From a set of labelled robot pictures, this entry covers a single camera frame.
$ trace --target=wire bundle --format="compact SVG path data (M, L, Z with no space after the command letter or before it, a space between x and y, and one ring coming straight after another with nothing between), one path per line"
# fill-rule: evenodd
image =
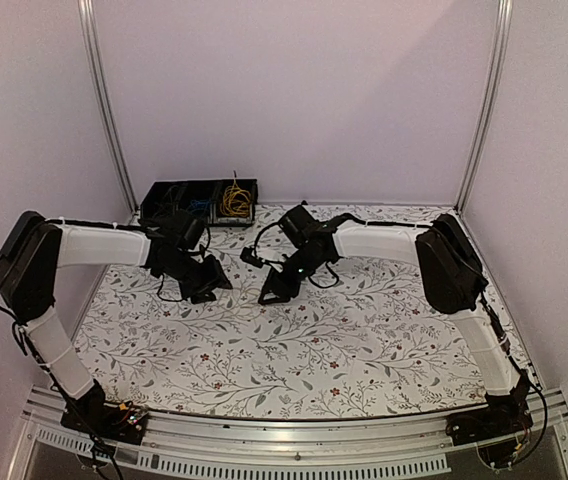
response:
M203 216L208 213L210 208L211 208L210 200L191 200L191 203L186 209L186 211L191 215Z
M251 214L251 202L251 192L241 188L235 176L233 185L224 190L222 202L219 205L220 213L225 217L247 218Z
M160 203L158 211L155 213L154 217L170 217L175 215L175 212L179 209L180 200L180 186L173 185L164 194L162 201Z

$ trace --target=metal extrusion bar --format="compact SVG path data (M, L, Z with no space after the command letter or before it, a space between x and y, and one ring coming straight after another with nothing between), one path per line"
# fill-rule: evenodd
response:
M468 203L471 191L473 189L473 182L477 174L477 169L486 143L486 136L493 114L493 108L497 99L497 92L502 76L502 69L504 65L504 58L506 57L506 46L508 44L508 34L511 26L511 12L512 0L500 0L497 24L495 30L495 42L493 44L493 52L491 56L491 65L488 74L488 81L486 83L486 91L484 92L484 103L480 112L480 118L473 136L473 143L471 147L471 155L466 166L464 173L464 180L462 187L457 196L455 208L461 214L464 213Z
M102 57L99 49L99 42L97 38L97 27L95 24L95 15L93 12L92 0L79 0L80 20L82 23L82 33L84 35L84 44L86 46L86 55L93 78L93 86L95 87L95 96L100 109L102 123L104 125L104 132L106 133L106 140L108 142L113 165L115 166L115 173L118 178L120 189L128 209L131 213L135 212L138 207L133 185L128 173L126 162L124 161L124 154L122 152L122 145L117 134L115 126L115 117L111 102L108 96L108 89L106 88L106 79L104 76L104 68L102 65Z
M549 426L567 421L568 409L561 392L550 390L545 395ZM535 421L534 430L538 430L544 415L542 402L535 394L528 397L528 402ZM23 417L41 426L82 436L60 427L63 410L64 401L59 395L34 388ZM122 444L118 451L124 456L148 453L190 463L210 463L214 459L247 468L378 465L469 448L469 445L453 446L446 435L446 417L450 413L441 411L363 420L266 421L153 411L142 445Z
M18 419L18 421L20 422L20 434L5 480L23 480L26 477L35 447L35 437L39 429L36 423L26 421L23 418Z

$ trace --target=floral tablecloth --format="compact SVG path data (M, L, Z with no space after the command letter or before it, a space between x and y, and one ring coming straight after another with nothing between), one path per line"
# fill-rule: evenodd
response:
M372 417L482 401L479 371L446 316L424 298L416 266L342 259L337 287L308 282L285 305L257 303L267 268L239 259L266 224L290 207L259 206L248 229L213 229L211 251L234 289L217 301L166 303L142 268L112 266L75 346L112 400L154 409L259 418ZM349 211L363 219L428 222L437 207L314 206L318 219ZM292 247L277 229L260 246ZM330 283L328 275L318 282ZM179 298L167 279L163 296ZM528 363L512 320L491 285L488 298Z

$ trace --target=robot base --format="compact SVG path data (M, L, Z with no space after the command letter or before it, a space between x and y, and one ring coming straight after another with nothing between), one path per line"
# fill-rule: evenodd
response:
M129 424L126 420L122 421L122 411L117 406L104 405L103 422L94 432L100 437L117 442L129 443L131 445L141 445L144 434L146 433L146 423L148 417L142 417L135 425ZM64 412L61 425L70 430L91 434L86 427L86 423L72 411Z
M528 376L520 372L520 380L510 395L486 395L488 407L449 415L446 434L454 445L464 445L531 428L533 419L526 404L529 388Z

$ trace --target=aluminum frame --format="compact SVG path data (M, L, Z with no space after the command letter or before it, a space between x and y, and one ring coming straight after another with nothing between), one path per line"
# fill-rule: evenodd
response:
M137 198L133 190L133 184L128 173L128 167L124 160L122 145L115 125L113 108L108 95L102 56L100 54L99 41L97 38L97 26L95 24L95 14L93 11L93 0L79 0L80 20L82 23L82 34L84 35L84 45L86 55L91 70L91 78L95 87L95 97L102 117L106 140L111 153L111 159L115 167L117 180L124 196L124 201L131 213L138 208Z
M484 102L480 111L480 118L473 136L473 143L471 144L471 155L464 172L464 179L462 186L457 195L455 202L455 209L464 214L466 206L468 205L475 176L480 165L484 144L486 143L486 136L491 123L495 101L502 76L504 59L506 57L506 47L508 45L508 34L511 27L511 13L513 10L512 0L500 0L497 23L495 27L495 39L493 43L493 52L491 54L491 64L489 67L488 81L486 82L486 90L484 92Z
M559 390L546 391L545 395L548 425L556 429L558 443L563 442L565 446L562 456L568 476L568 408ZM535 421L533 430L539 430L543 418L542 402L534 393L528 402ZM476 405L455 411L481 407ZM33 388L22 414L25 427L15 456L21 460L11 469L8 480L24 478L35 441L86 455L85 444L90 443L88 436L61 427L59 421L63 411L64 401L57 393ZM306 472L316 472L316 478L324 478L327 474L323 472L336 472L334 478L338 471L370 470L375 473L380 472L380 468L425 464L451 452L474 448L475 444L457 447L452 444L444 431L449 413L290 422L152 411L142 445L117 444L117 459L123 466L179 478L201 478L203 473L195 472L212 468L229 469L236 476L238 472L247 472L249 477L250 472L256 474L259 471L262 478L266 476L264 472L277 471L287 475L290 472L290 478L297 475L300 479ZM184 469L171 471L173 466L179 468L180 464L191 468L192 474ZM361 475L363 479L367 478L364 473Z

